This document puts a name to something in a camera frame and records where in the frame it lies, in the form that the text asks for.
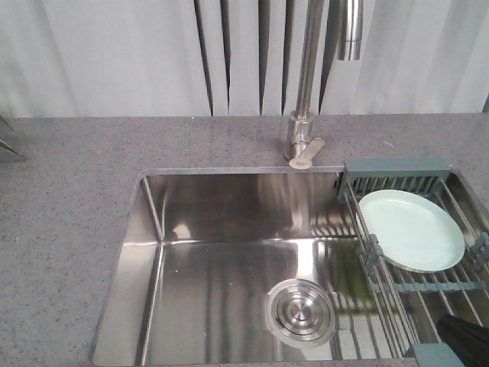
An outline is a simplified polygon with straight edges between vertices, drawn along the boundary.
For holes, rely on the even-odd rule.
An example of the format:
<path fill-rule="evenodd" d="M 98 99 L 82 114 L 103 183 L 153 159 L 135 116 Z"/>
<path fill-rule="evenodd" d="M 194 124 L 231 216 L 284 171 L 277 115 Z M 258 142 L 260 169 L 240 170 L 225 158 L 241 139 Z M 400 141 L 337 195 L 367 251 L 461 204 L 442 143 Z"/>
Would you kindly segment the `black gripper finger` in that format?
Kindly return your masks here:
<path fill-rule="evenodd" d="M 441 340 L 465 366 L 488 366 L 488 328 L 444 314 L 436 322 Z"/>

